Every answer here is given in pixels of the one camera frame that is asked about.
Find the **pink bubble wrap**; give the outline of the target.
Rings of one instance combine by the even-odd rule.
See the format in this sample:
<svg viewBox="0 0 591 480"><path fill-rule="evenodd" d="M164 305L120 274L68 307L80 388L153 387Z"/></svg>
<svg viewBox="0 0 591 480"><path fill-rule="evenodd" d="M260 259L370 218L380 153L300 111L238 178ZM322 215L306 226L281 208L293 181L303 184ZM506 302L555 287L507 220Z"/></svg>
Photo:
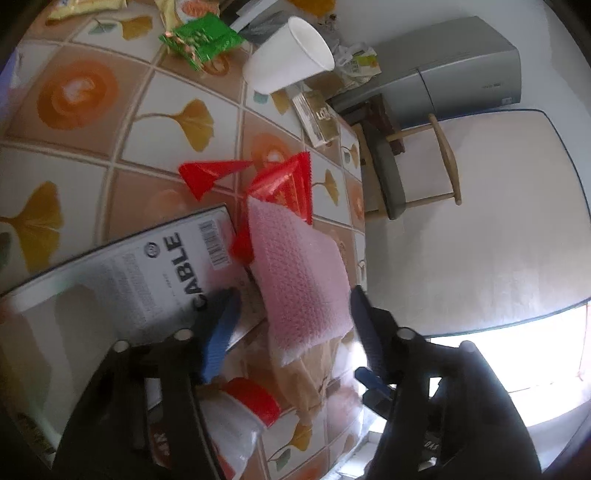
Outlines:
<svg viewBox="0 0 591 480"><path fill-rule="evenodd" d="M349 278L335 240L287 207L247 201L256 282L280 366L353 328Z"/></svg>

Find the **grey cable box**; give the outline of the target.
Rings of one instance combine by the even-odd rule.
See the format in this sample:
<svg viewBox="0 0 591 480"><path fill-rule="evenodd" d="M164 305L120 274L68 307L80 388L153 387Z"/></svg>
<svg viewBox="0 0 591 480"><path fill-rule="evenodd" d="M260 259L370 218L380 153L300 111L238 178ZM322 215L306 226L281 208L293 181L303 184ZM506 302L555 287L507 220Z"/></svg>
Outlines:
<svg viewBox="0 0 591 480"><path fill-rule="evenodd" d="M161 341L197 320L212 293L238 288L235 344L263 320L263 302L229 255L228 209L197 212L62 264L1 300L2 399L19 428L56 449L113 343Z"/></svg>

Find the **red foil wrapper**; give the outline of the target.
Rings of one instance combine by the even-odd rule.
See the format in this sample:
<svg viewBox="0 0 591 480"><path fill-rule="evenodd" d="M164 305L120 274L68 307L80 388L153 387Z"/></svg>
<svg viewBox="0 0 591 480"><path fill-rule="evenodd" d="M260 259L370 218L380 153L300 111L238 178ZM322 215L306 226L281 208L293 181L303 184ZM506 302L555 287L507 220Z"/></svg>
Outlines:
<svg viewBox="0 0 591 480"><path fill-rule="evenodd" d="M253 165L253 161L245 160L185 162L178 167L178 173L193 197L201 200L217 180ZM245 196L283 205L311 225L310 153L300 152L287 161L270 162L257 172Z"/></svg>

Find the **white tissue paper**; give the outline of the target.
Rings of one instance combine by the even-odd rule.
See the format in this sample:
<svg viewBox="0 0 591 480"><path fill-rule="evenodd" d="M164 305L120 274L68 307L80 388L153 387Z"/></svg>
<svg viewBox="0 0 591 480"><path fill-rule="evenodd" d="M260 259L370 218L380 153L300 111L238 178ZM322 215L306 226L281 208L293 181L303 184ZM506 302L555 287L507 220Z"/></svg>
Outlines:
<svg viewBox="0 0 591 480"><path fill-rule="evenodd" d="M259 328L245 338L245 372L273 396L280 411L294 408L301 424L308 426L324 407L329 383L346 372L355 343L355 334L349 331L280 366L279 352L270 348L266 329Z"/></svg>

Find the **right wooden chair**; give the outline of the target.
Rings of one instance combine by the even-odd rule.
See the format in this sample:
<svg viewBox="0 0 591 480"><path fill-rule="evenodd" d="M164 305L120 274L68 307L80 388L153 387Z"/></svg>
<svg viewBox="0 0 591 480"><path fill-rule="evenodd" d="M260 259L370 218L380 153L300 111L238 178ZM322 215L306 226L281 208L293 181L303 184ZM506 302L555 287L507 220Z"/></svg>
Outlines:
<svg viewBox="0 0 591 480"><path fill-rule="evenodd" d="M448 200L463 204L456 155L435 114L389 135L368 120L353 129L369 182L367 221L397 220L410 209Z"/></svg>

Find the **small cigarette pack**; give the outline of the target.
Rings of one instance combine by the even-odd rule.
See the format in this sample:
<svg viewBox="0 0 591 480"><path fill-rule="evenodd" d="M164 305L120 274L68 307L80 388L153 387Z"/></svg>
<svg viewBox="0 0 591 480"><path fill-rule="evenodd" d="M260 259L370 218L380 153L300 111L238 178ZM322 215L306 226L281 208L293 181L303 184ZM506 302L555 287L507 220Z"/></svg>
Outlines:
<svg viewBox="0 0 591 480"><path fill-rule="evenodd" d="M339 122L321 92L302 91L291 102L311 146L322 147L339 137Z"/></svg>

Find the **patterned tablecloth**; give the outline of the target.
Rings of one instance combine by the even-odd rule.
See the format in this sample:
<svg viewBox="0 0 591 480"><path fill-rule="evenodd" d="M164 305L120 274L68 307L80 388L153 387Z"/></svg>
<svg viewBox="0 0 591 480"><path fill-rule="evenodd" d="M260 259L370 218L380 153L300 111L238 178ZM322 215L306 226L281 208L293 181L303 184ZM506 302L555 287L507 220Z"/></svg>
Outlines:
<svg viewBox="0 0 591 480"><path fill-rule="evenodd" d="M312 225L341 251L349 282L366 285L359 143L341 138L318 151L305 138L287 93L263 102L242 80L252 55L243 43L204 72L182 65L157 37L164 31L152 1L47 23L45 8L17 46L19 84L5 97L1 121L1 296L74 256L206 207L224 205L242 220L242 193L263 161L311 152ZM214 183L195 200L181 182L183 161L245 154L256 167ZM67 416L104 347L106 324L84 288L51 294L12 319L1 312L1 401L30 445L57 448ZM287 445L297 410L271 374L266 321L254 314L232 337L223 375L263 382L281 414L257 444L244 479L338 479L337 465L358 447L363 407L353 385L363 359L353 331L335 350L308 447Z"/></svg>

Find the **silver refrigerator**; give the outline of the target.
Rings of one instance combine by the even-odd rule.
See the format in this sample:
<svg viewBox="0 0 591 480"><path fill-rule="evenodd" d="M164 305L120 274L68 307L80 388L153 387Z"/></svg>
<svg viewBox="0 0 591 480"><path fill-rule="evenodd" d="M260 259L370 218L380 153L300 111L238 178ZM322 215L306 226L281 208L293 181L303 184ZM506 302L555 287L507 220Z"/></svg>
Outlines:
<svg viewBox="0 0 591 480"><path fill-rule="evenodd" d="M518 49L478 16L417 29L375 46L381 73L332 98L339 114L375 95L404 127L517 104Z"/></svg>

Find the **white paper cup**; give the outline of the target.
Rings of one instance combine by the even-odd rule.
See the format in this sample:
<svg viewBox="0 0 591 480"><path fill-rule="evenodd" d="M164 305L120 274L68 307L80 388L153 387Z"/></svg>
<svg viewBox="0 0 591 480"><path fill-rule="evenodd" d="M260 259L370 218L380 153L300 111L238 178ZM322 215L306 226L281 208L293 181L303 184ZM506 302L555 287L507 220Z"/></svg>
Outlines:
<svg viewBox="0 0 591 480"><path fill-rule="evenodd" d="M313 25L297 16L256 49L242 68L250 88L270 95L294 83L335 69L332 51Z"/></svg>

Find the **small green wrapper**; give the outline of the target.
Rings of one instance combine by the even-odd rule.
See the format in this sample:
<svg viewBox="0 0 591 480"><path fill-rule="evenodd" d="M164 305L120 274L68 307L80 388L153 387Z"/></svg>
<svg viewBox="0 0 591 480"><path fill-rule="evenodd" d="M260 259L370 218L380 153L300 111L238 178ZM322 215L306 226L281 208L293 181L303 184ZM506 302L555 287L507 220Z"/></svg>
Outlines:
<svg viewBox="0 0 591 480"><path fill-rule="evenodd" d="M201 70L205 63L245 41L211 12L165 31L159 40L172 53L181 56L193 70Z"/></svg>

